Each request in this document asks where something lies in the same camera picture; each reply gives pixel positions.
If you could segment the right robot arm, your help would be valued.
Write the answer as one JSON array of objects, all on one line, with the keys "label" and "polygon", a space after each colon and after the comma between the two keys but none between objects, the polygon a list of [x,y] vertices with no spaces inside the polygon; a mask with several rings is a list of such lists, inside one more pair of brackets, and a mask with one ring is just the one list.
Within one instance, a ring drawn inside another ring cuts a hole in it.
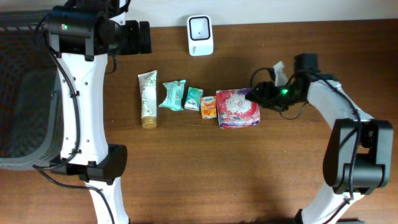
[{"label": "right robot arm", "polygon": [[267,72],[271,80],[251,83],[246,99],[279,113],[296,103],[311,105],[331,128],[323,158],[324,183],[291,222],[341,223],[350,206],[389,182],[393,125],[357,106],[333,74],[321,72],[315,53],[296,55],[294,73],[282,83],[275,68]]}]

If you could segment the mint green wipes packet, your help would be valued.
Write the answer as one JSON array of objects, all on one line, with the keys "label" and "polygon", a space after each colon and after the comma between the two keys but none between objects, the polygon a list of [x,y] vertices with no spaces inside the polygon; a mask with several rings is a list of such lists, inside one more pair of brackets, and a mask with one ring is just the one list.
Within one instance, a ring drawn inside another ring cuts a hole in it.
[{"label": "mint green wipes packet", "polygon": [[169,108],[172,111],[183,111],[182,99],[186,80],[165,82],[165,100],[159,105],[160,108]]}]

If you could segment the grey plastic mesh basket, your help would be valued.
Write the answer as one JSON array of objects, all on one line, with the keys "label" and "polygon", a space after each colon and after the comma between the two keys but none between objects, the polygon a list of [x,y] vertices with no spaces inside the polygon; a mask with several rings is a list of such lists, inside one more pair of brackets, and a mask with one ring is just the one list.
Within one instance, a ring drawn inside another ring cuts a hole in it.
[{"label": "grey plastic mesh basket", "polygon": [[47,167],[63,140],[57,69],[35,27],[46,11],[1,13],[1,168]]}]

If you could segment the red floral tissue pack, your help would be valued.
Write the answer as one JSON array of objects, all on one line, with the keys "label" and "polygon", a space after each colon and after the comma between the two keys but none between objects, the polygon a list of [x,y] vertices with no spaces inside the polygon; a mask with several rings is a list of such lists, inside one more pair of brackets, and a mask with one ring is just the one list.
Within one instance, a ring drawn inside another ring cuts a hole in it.
[{"label": "red floral tissue pack", "polygon": [[247,100],[250,88],[218,90],[216,106],[221,129],[255,126],[261,120],[259,105]]}]

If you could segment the orange tissue pocket pack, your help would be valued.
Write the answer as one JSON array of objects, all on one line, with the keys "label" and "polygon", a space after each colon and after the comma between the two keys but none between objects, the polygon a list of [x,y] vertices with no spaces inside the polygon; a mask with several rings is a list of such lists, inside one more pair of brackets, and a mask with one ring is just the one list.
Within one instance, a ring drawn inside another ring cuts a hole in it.
[{"label": "orange tissue pocket pack", "polygon": [[213,119],[217,117],[216,97],[205,96],[200,100],[201,117],[203,119]]}]

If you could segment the white barcode scanner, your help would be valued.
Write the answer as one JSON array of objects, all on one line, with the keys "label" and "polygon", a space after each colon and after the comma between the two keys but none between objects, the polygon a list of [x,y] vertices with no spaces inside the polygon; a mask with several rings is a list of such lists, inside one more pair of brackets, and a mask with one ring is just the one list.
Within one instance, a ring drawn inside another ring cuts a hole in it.
[{"label": "white barcode scanner", "polygon": [[192,57],[211,55],[214,51],[211,18],[206,15],[190,16],[187,19],[187,37]]}]

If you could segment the green white tissue pocket pack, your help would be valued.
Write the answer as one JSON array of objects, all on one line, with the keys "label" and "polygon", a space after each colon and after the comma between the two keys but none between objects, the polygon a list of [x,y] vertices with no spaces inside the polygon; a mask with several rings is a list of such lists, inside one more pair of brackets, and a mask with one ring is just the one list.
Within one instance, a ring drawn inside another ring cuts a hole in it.
[{"label": "green white tissue pocket pack", "polygon": [[187,92],[184,108],[186,110],[199,111],[200,100],[203,96],[203,90],[199,88],[189,87]]}]

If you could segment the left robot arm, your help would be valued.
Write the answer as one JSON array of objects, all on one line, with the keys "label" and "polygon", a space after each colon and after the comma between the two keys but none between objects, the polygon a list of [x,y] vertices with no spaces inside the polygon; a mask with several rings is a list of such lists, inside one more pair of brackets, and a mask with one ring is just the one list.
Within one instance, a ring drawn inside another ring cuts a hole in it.
[{"label": "left robot arm", "polygon": [[129,223],[121,177],[127,148],[108,144],[103,83],[109,56],[151,53],[148,22],[126,21],[129,1],[68,1],[47,15],[44,42],[62,88],[63,142],[59,158],[41,169],[76,175],[89,190],[98,223]]}]

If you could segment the white cream tube gold cap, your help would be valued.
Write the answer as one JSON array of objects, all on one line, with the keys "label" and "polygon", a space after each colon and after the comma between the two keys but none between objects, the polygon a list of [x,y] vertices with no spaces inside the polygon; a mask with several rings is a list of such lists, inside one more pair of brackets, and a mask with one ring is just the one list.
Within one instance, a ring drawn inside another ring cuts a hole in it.
[{"label": "white cream tube gold cap", "polygon": [[141,120],[144,129],[157,126],[157,70],[137,76],[141,94]]}]

